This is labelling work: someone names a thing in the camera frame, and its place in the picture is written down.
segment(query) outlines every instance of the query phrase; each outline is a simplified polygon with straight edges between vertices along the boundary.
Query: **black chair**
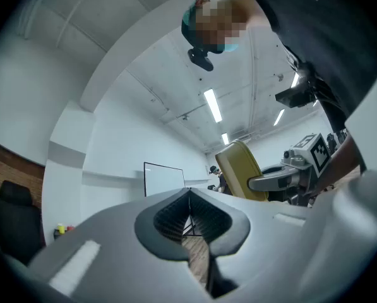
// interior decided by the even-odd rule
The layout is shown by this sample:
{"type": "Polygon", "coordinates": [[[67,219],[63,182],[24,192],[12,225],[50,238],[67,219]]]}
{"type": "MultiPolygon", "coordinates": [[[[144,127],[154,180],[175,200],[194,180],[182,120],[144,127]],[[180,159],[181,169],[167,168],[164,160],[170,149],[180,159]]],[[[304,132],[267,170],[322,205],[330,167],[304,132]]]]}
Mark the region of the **black chair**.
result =
{"type": "Polygon", "coordinates": [[[30,190],[9,181],[0,187],[0,248],[23,264],[42,249],[40,211],[30,190]]]}

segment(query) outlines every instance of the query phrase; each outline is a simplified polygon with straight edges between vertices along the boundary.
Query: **whiteboard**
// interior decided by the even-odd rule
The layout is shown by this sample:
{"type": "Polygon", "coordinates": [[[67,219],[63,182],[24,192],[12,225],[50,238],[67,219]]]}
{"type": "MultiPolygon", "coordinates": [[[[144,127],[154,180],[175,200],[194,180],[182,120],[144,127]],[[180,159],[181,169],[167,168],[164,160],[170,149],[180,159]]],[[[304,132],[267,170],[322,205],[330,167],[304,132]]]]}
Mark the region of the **whiteboard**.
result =
{"type": "Polygon", "coordinates": [[[175,169],[153,163],[143,163],[145,196],[182,189],[185,187],[182,169],[175,169]]]}

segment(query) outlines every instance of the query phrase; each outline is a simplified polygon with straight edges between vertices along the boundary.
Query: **wooden floor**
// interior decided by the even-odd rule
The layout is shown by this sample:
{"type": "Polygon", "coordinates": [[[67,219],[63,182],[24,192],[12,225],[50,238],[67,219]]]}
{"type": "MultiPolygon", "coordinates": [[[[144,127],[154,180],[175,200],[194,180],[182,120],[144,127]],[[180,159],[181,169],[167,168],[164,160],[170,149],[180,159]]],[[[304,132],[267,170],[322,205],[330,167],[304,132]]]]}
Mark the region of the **wooden floor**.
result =
{"type": "MultiPolygon", "coordinates": [[[[359,167],[354,169],[350,174],[344,176],[341,180],[334,184],[334,188],[338,189],[343,184],[360,176],[359,167]]],[[[208,276],[208,245],[202,236],[186,237],[183,240],[183,246],[189,250],[189,269],[195,278],[203,285],[206,285],[208,276]]]]}
{"type": "Polygon", "coordinates": [[[205,286],[208,277],[208,245],[202,236],[197,235],[183,239],[183,247],[189,251],[189,269],[205,286]]]}

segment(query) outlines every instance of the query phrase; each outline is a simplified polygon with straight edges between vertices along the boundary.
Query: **white ceiling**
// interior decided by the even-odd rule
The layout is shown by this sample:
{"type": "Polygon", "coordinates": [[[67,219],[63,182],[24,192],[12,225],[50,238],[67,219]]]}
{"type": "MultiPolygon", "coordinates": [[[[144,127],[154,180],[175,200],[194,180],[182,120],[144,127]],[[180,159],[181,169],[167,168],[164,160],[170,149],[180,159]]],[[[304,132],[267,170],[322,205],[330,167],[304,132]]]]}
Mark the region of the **white ceiling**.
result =
{"type": "MultiPolygon", "coordinates": [[[[131,25],[166,1],[27,0],[18,13],[15,30],[61,49],[93,71],[131,25]],[[28,32],[27,24],[32,25],[28,32]]],[[[222,133],[228,133],[230,140],[249,134],[262,136],[320,107],[310,104],[287,109],[273,127],[284,108],[275,101],[275,94],[290,87],[294,72],[269,28],[249,30],[234,52],[210,54],[215,67],[212,72],[189,61],[189,48],[178,28],[132,62],[116,84],[148,116],[158,118],[204,152],[222,146],[222,133]],[[210,88],[222,113],[218,124],[203,97],[210,88]],[[185,121],[182,116],[187,112],[189,120],[185,121]]]]}

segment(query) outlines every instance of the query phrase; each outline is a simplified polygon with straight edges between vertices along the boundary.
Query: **small yellow object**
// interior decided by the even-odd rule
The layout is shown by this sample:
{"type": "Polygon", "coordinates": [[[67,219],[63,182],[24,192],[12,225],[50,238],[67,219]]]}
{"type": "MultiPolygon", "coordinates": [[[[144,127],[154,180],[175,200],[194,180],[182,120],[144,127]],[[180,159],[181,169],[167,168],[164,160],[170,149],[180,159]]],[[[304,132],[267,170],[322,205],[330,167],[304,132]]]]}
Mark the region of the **small yellow object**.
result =
{"type": "Polygon", "coordinates": [[[255,201],[268,201],[268,192],[252,191],[248,187],[250,178],[263,174],[245,143],[235,140],[216,154],[215,158],[234,196],[255,201]]]}
{"type": "Polygon", "coordinates": [[[59,230],[59,233],[60,233],[61,235],[64,234],[64,225],[63,225],[63,224],[59,223],[59,224],[57,225],[57,229],[59,230]]]}

